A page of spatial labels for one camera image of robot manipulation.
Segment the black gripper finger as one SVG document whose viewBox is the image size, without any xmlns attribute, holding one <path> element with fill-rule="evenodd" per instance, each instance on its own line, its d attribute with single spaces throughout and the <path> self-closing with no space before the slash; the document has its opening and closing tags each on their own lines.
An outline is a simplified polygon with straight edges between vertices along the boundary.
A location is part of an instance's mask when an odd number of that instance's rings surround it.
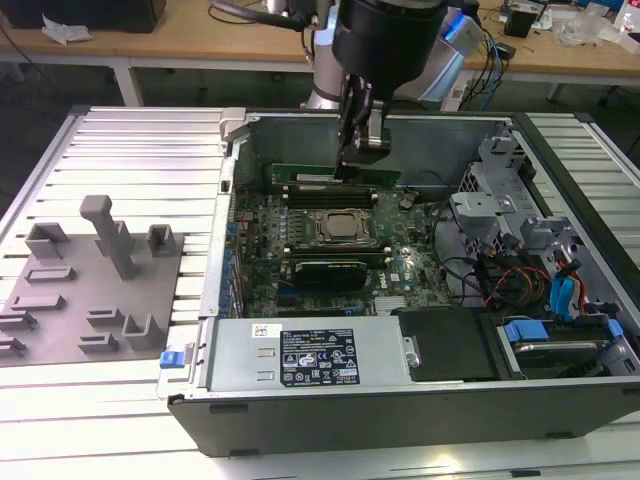
<svg viewBox="0 0 640 480">
<path fill-rule="evenodd" d="M 359 109 L 360 79 L 356 75 L 347 74 L 342 85 L 342 98 L 339 109 L 339 129 L 338 129 L 338 153 L 334 177 L 338 180 L 345 180 L 348 176 L 348 168 L 345 166 L 345 152 L 351 144 L 354 131 L 354 118 Z"/>
<path fill-rule="evenodd" d="M 369 127 L 368 122 L 372 110 L 372 86 L 362 82 L 360 91 L 360 110 L 357 115 L 357 162 L 368 163 Z"/>
</svg>

